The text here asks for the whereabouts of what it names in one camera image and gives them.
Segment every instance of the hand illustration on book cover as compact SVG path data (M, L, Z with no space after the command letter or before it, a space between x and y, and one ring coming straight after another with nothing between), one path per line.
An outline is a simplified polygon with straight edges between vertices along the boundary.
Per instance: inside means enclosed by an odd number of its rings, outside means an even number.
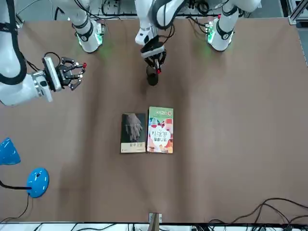
M129 140L136 141L139 138L141 131L143 130L141 121L138 119L135 113L124 115L126 116L125 130L129 135Z

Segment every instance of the brown table surface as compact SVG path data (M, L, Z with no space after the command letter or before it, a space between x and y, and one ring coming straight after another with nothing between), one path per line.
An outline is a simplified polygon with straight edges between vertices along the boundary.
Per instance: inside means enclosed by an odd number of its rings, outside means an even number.
M308 204L308 72L287 19L239 20L223 53L176 20L155 87L134 40L139 22L107 25L93 54L70 22L27 23L19 35L40 68L47 51L88 64L76 91L0 108L0 139L11 137L22 159L1 166L1 180L24 185L35 167L50 175L25 221L147 222L159 212L163 222L230 222L269 197ZM149 106L174 108L174 154L119 154L121 114ZM26 197L0 188L0 216L18 215ZM307 213L271 204L290 217ZM264 208L260 222L281 218Z

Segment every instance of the book cover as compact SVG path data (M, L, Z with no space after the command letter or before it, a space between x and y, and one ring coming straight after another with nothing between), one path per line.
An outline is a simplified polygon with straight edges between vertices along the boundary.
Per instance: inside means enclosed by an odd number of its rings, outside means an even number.
M144 153L145 137L145 113L123 114L121 153Z
M173 153L173 108L150 107L147 151Z

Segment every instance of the blue lamp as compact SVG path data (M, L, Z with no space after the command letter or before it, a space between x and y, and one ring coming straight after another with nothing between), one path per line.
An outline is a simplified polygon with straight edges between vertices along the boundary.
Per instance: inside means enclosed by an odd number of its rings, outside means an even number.
M15 165L20 162L19 154L10 138L6 138L0 144L0 165ZM34 169L28 176L26 187L15 187L3 184L0 186L6 189L27 190L27 193L37 198L42 196L49 185L49 175L46 169L39 167Z

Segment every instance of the dark book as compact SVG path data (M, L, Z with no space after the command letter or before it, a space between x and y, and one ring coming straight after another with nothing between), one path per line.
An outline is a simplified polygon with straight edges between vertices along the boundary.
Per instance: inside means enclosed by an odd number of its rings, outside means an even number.
M121 153L145 152L145 113L122 115Z

